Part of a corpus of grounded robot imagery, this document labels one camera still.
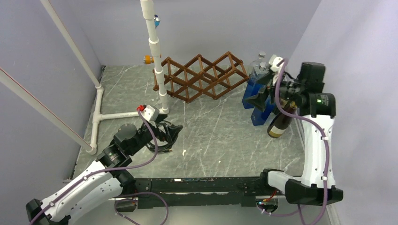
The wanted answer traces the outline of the dark bottle gold cap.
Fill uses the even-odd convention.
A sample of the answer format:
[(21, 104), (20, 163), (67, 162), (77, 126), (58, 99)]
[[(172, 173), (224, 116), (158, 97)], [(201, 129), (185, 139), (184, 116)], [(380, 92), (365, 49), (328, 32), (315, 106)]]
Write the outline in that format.
[[(286, 105), (283, 109), (290, 114), (295, 114), (297, 105), (294, 101), (292, 101), (288, 105)], [(287, 130), (292, 120), (293, 120), (292, 117), (287, 116), (282, 112), (278, 113), (270, 123), (267, 129), (267, 134), (271, 138), (280, 137)]]

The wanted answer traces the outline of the blue glass bottle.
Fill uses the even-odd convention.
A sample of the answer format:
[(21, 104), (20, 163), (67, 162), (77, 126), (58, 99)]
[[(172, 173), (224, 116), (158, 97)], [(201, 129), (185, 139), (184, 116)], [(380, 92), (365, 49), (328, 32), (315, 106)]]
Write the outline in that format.
[(262, 84), (258, 84), (257, 80), (265, 75), (267, 67), (268, 63), (261, 62), (252, 68), (244, 95), (242, 97), (242, 104), (245, 109), (254, 108), (254, 105), (248, 103), (246, 99), (256, 95), (259, 89), (263, 86)]
[(276, 107), (275, 104), (271, 104), (270, 102), (265, 102), (263, 106), (265, 107), (264, 110), (255, 108), (251, 114), (251, 121), (254, 126), (264, 125)]

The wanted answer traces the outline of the clear bottle red label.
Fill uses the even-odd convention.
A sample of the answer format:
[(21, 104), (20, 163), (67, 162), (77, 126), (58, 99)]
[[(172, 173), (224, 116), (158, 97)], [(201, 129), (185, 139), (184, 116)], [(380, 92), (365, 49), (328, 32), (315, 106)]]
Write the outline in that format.
[(253, 68), (258, 67), (260, 65), (260, 63), (262, 63), (263, 60), (265, 59), (265, 56), (266, 56), (266, 53), (264, 51), (260, 51), (258, 53), (257, 58), (250, 63), (250, 66)]

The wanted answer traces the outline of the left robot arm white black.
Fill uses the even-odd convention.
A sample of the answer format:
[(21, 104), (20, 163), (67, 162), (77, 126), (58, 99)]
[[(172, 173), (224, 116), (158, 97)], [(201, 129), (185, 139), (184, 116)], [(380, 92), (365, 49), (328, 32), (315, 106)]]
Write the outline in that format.
[(141, 127), (120, 126), (110, 144), (80, 175), (51, 196), (26, 204), (31, 225), (71, 225), (108, 199), (134, 193), (136, 181), (129, 172), (132, 156), (144, 147), (151, 147), (157, 155), (163, 148), (158, 143), (172, 146), (184, 128), (166, 121), (165, 114), (138, 114)]

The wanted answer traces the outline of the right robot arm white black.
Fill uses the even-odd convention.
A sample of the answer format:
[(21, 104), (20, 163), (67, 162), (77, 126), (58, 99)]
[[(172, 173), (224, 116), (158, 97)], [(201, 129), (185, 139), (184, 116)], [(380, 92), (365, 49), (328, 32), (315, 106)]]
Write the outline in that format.
[(296, 79), (283, 79), (286, 61), (268, 67), (258, 79), (263, 85), (246, 101), (264, 110), (261, 103), (270, 97), (280, 113), (302, 121), (304, 131), (304, 169), (301, 179), (283, 171), (266, 169), (266, 177), (259, 181), (259, 190), (269, 195), (280, 190), (288, 203), (297, 205), (329, 205), (344, 197), (336, 187), (331, 158), (331, 136), (336, 116), (336, 99), (325, 93), (326, 67), (322, 63), (303, 62)]

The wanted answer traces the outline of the brown wooden wine rack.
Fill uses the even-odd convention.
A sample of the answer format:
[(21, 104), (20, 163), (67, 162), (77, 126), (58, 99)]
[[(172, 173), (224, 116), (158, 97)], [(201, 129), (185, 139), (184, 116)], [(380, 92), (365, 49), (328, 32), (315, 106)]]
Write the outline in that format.
[(243, 61), (230, 51), (215, 61), (198, 54), (184, 65), (166, 57), (161, 65), (166, 93), (186, 103), (202, 95), (217, 100), (249, 80)]

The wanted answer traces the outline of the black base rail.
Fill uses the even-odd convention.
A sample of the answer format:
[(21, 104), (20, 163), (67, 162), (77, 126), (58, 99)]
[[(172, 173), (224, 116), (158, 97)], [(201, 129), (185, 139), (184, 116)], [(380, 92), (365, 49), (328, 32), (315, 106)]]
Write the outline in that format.
[(255, 207), (275, 189), (259, 176), (202, 178), (137, 178), (119, 198), (136, 197), (138, 209), (172, 206), (240, 205)]

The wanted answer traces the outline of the white pvc pipe frame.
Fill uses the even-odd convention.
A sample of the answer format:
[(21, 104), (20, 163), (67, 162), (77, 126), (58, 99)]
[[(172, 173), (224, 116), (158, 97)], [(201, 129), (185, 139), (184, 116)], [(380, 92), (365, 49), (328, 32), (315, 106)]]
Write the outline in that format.
[[(48, 0), (42, 0), (41, 4), (53, 20), (54, 24), (64, 37), (67, 44), (70, 46), (72, 52), (77, 57), (78, 61), (83, 66), (84, 70), (92, 80), (93, 84), (96, 88), (96, 98), (95, 98), (95, 105), (94, 105), (94, 112), (93, 112), (93, 119), (92, 119), (92, 135), (91, 140), (87, 143), (84, 139), (77, 137), (77, 142), (79, 145), (86, 150), (86, 152), (90, 155), (94, 155), (97, 153), (97, 138), (98, 138), (98, 128), (99, 124), (103, 120), (110, 120), (110, 119), (121, 119), (121, 118), (128, 118), (128, 117), (137, 117), (138, 114), (136, 112), (124, 112), (124, 113), (113, 113), (113, 114), (102, 114), (100, 112), (103, 92), (104, 89), (99, 81), (96, 79), (94, 73), (90, 69), (89, 65), (87, 64), (86, 60), (84, 59), (83, 55), (81, 54), (80, 50), (78, 49), (76, 43), (73, 41), (71, 35), (67, 31), (66, 27), (64, 26), (63, 22), (61, 21), (60, 17), (56, 13), (54, 7), (52, 6), (51, 2)], [(159, 85), (158, 94), (161, 101), (161, 109), (160, 112), (162, 113), (169, 113), (169, 106), (168, 106), (168, 97), (166, 94), (166, 89), (164, 85), (164, 78), (163, 78), (163, 67), (161, 65), (161, 50), (160, 50), (160, 41), (157, 36), (156, 27), (160, 23), (159, 17), (154, 13), (153, 1), (152, 0), (142, 0), (140, 2), (143, 18), (145, 19), (147, 30), (148, 30), (148, 43), (151, 50), (150, 56), (145, 56), (143, 58), (143, 62), (147, 65), (154, 64), (154, 71), (155, 77)]]

